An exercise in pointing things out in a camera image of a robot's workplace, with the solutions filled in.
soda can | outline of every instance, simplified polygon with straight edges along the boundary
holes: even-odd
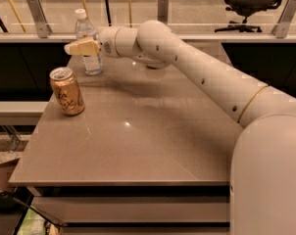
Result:
[[[63,114],[74,116],[84,110],[85,104],[72,69],[61,67],[52,70],[50,84]]]

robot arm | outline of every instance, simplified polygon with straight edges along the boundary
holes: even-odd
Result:
[[[265,115],[296,111],[295,98],[186,44],[163,23],[148,21],[139,29],[109,27],[100,32],[99,42],[109,57],[132,58],[156,69],[174,65],[243,127]],[[79,54],[69,45],[66,50]]]
[[[159,22],[110,27],[99,41],[109,57],[174,65],[245,128],[231,165],[231,235],[296,234],[295,98],[184,43]]]
[[[97,56],[100,52],[100,46],[98,42],[94,41],[90,36],[71,44],[67,44],[65,46],[65,51],[71,55]]]

black office chair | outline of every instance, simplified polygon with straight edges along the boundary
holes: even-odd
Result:
[[[218,31],[230,31],[239,30],[240,32],[262,32],[259,26],[247,25],[248,17],[253,14],[266,10],[275,10],[281,4],[282,0],[224,0],[224,2],[229,5],[226,7],[227,11],[234,11],[238,15],[243,16],[244,20],[242,23],[229,22],[228,27],[217,28],[215,32]]]

table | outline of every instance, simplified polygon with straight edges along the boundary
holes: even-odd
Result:
[[[242,128],[175,67],[103,63],[87,76],[71,59],[86,108],[66,117],[52,96],[10,183],[65,222],[228,222],[219,187]]]

can lid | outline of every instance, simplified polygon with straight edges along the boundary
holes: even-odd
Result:
[[[59,67],[50,72],[50,78],[53,80],[65,80],[73,74],[73,70],[68,67]]]
[[[77,10],[75,10],[75,14],[76,14],[76,17],[79,20],[84,20],[84,19],[87,18],[87,14],[86,14],[86,11],[84,9],[77,9]]]

